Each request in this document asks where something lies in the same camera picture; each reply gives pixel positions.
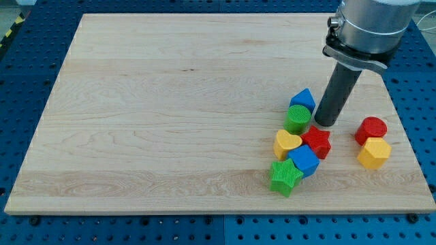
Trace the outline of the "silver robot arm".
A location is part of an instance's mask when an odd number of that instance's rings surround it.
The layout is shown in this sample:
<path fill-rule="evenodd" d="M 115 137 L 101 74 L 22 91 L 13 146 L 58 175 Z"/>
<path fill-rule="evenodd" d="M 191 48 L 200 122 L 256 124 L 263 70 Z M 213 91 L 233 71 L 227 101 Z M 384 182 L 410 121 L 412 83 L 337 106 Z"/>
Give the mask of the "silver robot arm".
<path fill-rule="evenodd" d="M 323 54 L 353 71 L 383 74 L 421 0 L 342 0 Z"/>

